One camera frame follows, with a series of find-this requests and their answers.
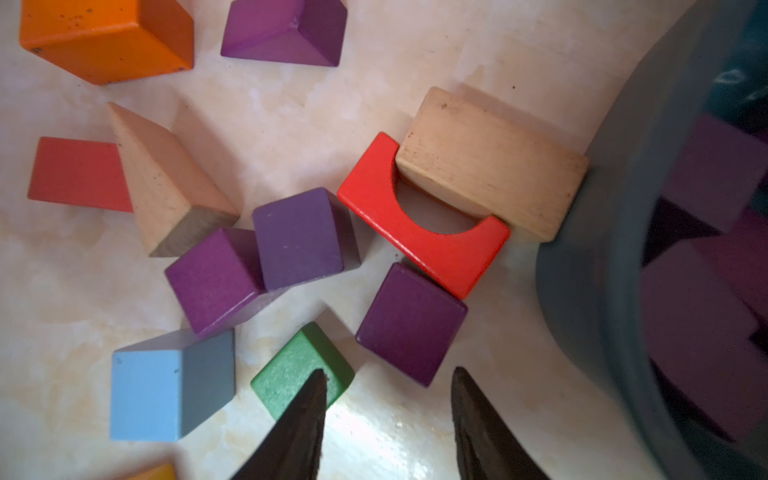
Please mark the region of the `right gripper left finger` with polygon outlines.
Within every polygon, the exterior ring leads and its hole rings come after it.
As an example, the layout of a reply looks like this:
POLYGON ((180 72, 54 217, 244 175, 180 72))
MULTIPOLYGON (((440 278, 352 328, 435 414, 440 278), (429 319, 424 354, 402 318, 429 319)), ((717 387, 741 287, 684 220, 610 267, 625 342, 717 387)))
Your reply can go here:
POLYGON ((316 369, 232 479, 316 479, 326 401, 327 378, 316 369))

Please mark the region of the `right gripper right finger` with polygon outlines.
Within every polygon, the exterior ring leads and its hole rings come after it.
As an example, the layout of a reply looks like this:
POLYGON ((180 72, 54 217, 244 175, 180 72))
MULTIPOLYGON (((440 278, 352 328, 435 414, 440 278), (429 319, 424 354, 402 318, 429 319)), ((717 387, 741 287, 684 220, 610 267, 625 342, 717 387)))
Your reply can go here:
POLYGON ((462 479, 545 479, 469 372, 452 375, 451 407, 462 479))

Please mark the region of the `purple rectangular block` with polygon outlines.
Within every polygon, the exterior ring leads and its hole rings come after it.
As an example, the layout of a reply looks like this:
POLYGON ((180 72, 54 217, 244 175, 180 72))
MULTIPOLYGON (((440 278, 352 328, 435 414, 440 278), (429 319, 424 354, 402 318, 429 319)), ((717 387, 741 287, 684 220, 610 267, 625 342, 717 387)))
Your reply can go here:
POLYGON ((728 439, 767 414, 767 355, 758 323, 696 249, 678 243, 643 268, 643 330, 664 377, 728 439))

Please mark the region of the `purple wedge block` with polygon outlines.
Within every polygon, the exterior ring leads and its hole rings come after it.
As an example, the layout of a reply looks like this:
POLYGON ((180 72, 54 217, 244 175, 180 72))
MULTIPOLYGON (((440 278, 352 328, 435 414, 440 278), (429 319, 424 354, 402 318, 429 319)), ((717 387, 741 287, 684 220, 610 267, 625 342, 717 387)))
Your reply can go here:
POLYGON ((229 10, 223 57, 336 67, 348 10, 339 0, 238 0, 229 10))

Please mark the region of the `purple cube block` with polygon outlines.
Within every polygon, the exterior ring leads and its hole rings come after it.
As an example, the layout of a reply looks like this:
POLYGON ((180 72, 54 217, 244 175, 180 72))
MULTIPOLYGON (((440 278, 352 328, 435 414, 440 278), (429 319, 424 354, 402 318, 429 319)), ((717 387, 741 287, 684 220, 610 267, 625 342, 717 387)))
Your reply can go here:
POLYGON ((467 305, 402 263, 391 266, 355 338, 427 388, 468 313, 467 305))
POLYGON ((726 232, 766 173, 766 141, 702 114, 666 178, 662 197, 726 232))
POLYGON ((215 230, 165 275, 200 339, 249 321, 286 292, 266 288, 255 234, 240 228, 215 230))
POLYGON ((349 210, 324 187, 252 212, 265 287, 278 291, 361 264, 349 210))

